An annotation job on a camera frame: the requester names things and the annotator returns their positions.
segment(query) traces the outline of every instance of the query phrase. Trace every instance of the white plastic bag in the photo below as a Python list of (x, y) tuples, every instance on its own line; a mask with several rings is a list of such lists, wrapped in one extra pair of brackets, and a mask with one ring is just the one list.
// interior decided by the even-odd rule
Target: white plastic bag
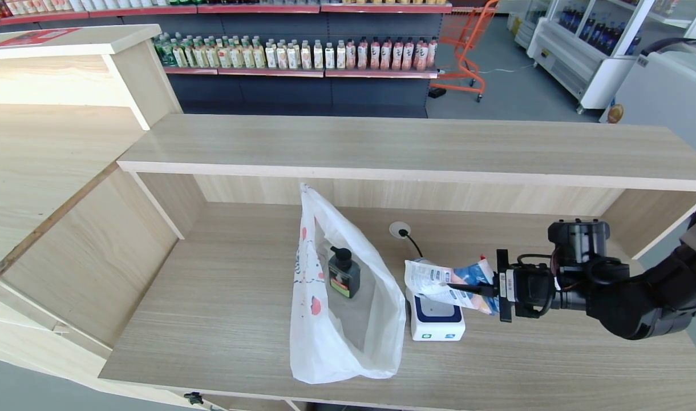
[[(290, 321), (293, 377), (309, 384), (357, 375), (392, 377), (403, 348), (403, 292), (358, 227), (311, 187), (302, 184), (301, 195)], [(350, 249), (361, 268), (361, 286), (353, 299), (327, 288), (330, 244)]]

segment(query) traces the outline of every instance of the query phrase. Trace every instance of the refrigerator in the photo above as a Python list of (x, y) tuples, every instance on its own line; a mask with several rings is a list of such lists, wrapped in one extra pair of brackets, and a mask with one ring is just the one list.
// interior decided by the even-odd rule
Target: refrigerator
[(668, 127), (696, 149), (696, 39), (646, 47), (599, 122)]

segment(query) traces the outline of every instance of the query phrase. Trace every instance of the snack package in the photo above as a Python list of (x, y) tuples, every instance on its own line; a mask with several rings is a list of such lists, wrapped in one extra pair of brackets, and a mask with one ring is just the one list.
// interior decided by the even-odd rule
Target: snack package
[(419, 258), (406, 260), (404, 282), (416, 296), (468, 309), (476, 309), (489, 315), (499, 312), (497, 297), (483, 297), (471, 292), (450, 288), (452, 284), (492, 284), (492, 268), (486, 259), (465, 268), (447, 268)]

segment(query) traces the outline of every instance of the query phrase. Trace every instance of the power cord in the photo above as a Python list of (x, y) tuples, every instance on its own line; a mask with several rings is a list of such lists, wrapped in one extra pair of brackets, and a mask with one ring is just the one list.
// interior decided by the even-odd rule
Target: power cord
[(411, 244), (413, 244), (414, 247), (416, 247), (416, 251), (419, 252), (419, 257), (424, 258), (424, 254), (422, 254), (422, 250), (419, 249), (419, 246), (416, 244), (414, 239), (408, 234), (408, 231), (406, 231), (405, 229), (402, 228), (398, 231), (398, 234), (401, 237), (406, 237), (407, 239), (409, 239), (411, 241)]

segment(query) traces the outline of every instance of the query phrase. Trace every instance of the wood grain surface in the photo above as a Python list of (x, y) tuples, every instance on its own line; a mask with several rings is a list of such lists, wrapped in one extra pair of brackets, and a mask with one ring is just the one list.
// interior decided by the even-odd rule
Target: wood grain surface
[(0, 262), (142, 132), (125, 107), (0, 104)]
[(188, 401), (166, 390), (98, 379), (97, 374), (105, 364), (105, 359), (106, 357), (97, 356), (56, 335), (0, 302), (0, 361), (66, 378), (104, 393), (189, 406)]
[(100, 55), (0, 60), (0, 104), (64, 104), (129, 107)]
[[(559, 216), (341, 209), (403, 286), (410, 224), (424, 255), (465, 266), (497, 247), (549, 252)], [(300, 208), (209, 203), (178, 242), (100, 377), (217, 395), (397, 409), (696, 409), (696, 349), (685, 333), (626, 341), (582, 312), (541, 320), (466, 311), (457, 343), (411, 341), (398, 374), (306, 385), (290, 372), (290, 307)], [(610, 242), (609, 253), (622, 256)]]
[(0, 281), (66, 324), (114, 346), (175, 241), (142, 190), (118, 170)]
[(696, 151), (619, 124), (168, 115), (126, 171), (696, 191)]
[(204, 209), (205, 198), (193, 175), (133, 172), (179, 239), (185, 239)]
[(601, 218), (625, 254), (637, 259), (696, 209), (696, 192), (625, 190)]
[[(14, 38), (25, 31), (0, 33), (0, 42)], [(6, 58), (59, 57), (66, 55), (116, 54), (139, 42), (160, 34), (157, 24), (124, 24), (114, 26), (80, 27), (60, 37), (49, 39), (42, 45), (25, 47), (0, 47), (0, 60)]]
[(622, 189), (531, 184), (390, 182), (389, 180), (292, 179), (240, 175), (196, 175), (207, 201), (300, 204), (304, 182), (335, 206), (408, 210), (601, 216)]
[(183, 112), (162, 63), (152, 54), (153, 44), (145, 40), (118, 54), (102, 56), (143, 130), (150, 130), (166, 114)]

